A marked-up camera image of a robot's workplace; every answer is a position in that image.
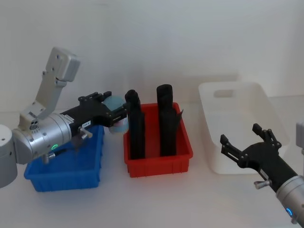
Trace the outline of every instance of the blue plastic bin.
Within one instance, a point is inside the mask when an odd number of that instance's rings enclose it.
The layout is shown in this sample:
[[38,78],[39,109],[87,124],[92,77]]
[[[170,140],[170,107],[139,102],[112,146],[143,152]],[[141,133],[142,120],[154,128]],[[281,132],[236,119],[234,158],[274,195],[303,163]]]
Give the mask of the blue plastic bin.
[[[77,151],[68,150],[46,165],[42,163],[41,158],[27,165],[24,177],[32,182],[36,191],[87,189],[98,186],[105,132],[102,126],[94,126],[89,131],[93,133],[93,137],[85,140],[84,145]],[[54,151],[70,148],[73,148],[71,142]]]

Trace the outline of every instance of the blue indicator light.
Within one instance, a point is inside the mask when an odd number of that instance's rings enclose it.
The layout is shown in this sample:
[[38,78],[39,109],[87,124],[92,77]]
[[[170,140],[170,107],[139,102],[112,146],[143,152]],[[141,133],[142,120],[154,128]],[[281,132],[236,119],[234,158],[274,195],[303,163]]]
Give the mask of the blue indicator light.
[[293,212],[292,212],[289,208],[286,208],[286,211],[287,211],[287,213],[290,215],[290,217],[292,217]]

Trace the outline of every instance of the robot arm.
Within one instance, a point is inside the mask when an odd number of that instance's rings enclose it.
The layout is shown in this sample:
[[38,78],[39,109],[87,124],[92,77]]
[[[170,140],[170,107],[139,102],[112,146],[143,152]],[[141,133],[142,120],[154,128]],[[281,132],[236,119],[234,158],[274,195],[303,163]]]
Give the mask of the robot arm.
[[81,135],[82,140],[91,137],[86,127],[111,127],[127,116],[126,104],[111,111],[102,103],[111,92],[82,96],[78,99],[79,106],[61,114],[52,113],[62,88],[74,80],[79,64],[69,51],[53,48],[36,100],[20,113],[18,128],[11,131],[0,124],[0,188],[16,178],[16,163],[26,164],[38,157],[47,163],[55,156],[49,152],[72,137]]
[[278,149],[282,146],[276,140],[271,129],[262,130],[254,124],[253,132],[260,136],[264,142],[253,144],[240,151],[231,145],[225,135],[221,135],[222,153],[235,161],[240,168],[256,170],[264,181],[256,181],[257,189],[270,186],[276,192],[286,212],[304,227],[304,178],[297,175],[289,165],[279,156]]

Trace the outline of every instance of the green indicator light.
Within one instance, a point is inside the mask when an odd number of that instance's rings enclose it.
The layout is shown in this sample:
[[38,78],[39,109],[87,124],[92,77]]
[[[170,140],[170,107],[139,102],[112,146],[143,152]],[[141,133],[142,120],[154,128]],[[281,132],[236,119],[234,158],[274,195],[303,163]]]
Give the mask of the green indicator light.
[[57,147],[58,147],[58,144],[55,144],[54,146],[52,146],[51,150],[56,149]]

